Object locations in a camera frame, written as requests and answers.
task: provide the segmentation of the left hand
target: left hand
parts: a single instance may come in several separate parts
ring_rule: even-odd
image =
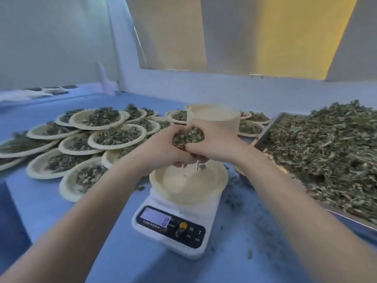
[[[170,165],[180,167],[182,164],[195,164],[198,160],[196,157],[173,146],[174,135],[184,130],[183,125],[171,124],[154,134],[127,156],[134,157],[134,161],[142,161],[146,173]]]

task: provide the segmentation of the forearm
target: forearm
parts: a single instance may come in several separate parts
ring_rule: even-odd
[[[255,148],[234,161],[274,215],[313,278],[321,282],[375,282],[376,253],[318,205]]]
[[[0,282],[84,282],[141,178],[142,167],[136,163],[124,157],[109,169]]]

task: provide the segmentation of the scale display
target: scale display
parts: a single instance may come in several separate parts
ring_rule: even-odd
[[[146,208],[140,217],[163,228],[166,228],[172,219],[172,217],[150,208]]]

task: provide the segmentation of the hand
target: hand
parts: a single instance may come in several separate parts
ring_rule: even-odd
[[[195,164],[197,158],[173,146],[173,137],[180,130],[185,130],[185,126],[171,124],[168,128],[154,134],[127,156],[134,157],[134,161],[142,162],[146,173],[170,165],[180,167],[182,164]]]
[[[237,153],[247,148],[235,133],[224,128],[216,122],[194,119],[187,124],[186,129],[199,128],[204,133],[204,140],[199,143],[188,143],[187,152],[204,156],[211,160],[233,163]]]

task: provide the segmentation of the right hand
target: right hand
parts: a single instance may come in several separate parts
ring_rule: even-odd
[[[188,143],[187,152],[201,155],[208,159],[233,163],[237,155],[247,144],[238,136],[213,121],[194,119],[187,124],[187,129],[199,128],[204,133],[204,140],[199,143]]]

